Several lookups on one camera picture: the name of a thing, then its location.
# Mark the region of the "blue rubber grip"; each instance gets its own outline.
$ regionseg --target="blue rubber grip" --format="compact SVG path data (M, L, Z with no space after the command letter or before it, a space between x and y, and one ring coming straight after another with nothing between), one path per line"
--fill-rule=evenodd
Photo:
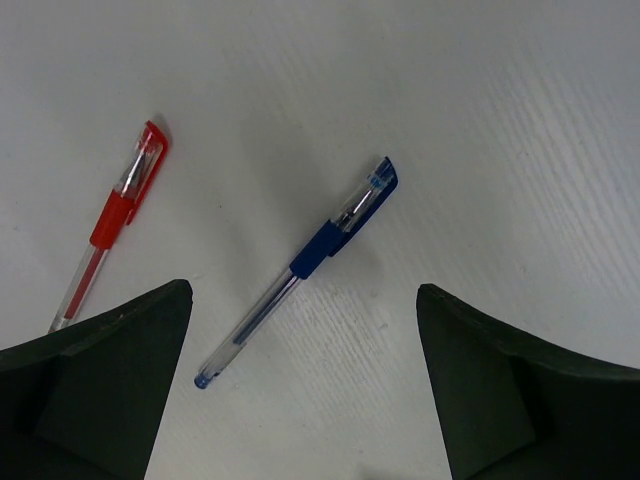
M327 221L291 262L289 265L291 272L296 277L306 280L318 268L318 265L340 245L343 238L344 232Z

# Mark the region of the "red rubber grip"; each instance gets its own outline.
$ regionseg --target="red rubber grip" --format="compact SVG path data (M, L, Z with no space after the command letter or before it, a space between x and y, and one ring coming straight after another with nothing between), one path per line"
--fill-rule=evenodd
M96 228L93 229L89 242L96 248L109 250L113 247L120 230L127 221L129 212L133 209L135 200L123 198L111 191L109 199L102 209Z

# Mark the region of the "red pen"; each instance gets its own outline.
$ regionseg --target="red pen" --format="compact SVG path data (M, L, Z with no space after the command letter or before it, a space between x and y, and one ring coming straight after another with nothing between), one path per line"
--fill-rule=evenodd
M107 199L49 333L75 323L107 253L122 227L129 225L135 217L168 150L167 138L154 123L148 121L136 143L131 163Z

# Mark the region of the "black object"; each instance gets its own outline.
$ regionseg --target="black object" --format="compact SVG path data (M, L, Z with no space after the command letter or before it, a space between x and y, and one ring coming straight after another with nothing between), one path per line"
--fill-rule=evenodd
M418 324L454 480L640 478L640 371L506 325L435 285Z
M175 280L0 352L0 478L144 478L191 295Z

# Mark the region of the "transparent pen barrel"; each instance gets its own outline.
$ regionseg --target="transparent pen barrel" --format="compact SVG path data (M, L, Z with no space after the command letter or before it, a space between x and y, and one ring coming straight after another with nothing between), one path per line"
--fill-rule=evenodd
M300 280L289 269L278 277L278 280L244 317L240 325L231 332L207 359L196 377L196 385L198 387L205 388L213 378L217 377L231 363L273 310L300 283Z
M106 258L108 250L89 244L76 270L71 285L60 304L60 308L51 324L49 332L55 332L75 323L75 319L84 303L84 299L93 285L93 281Z

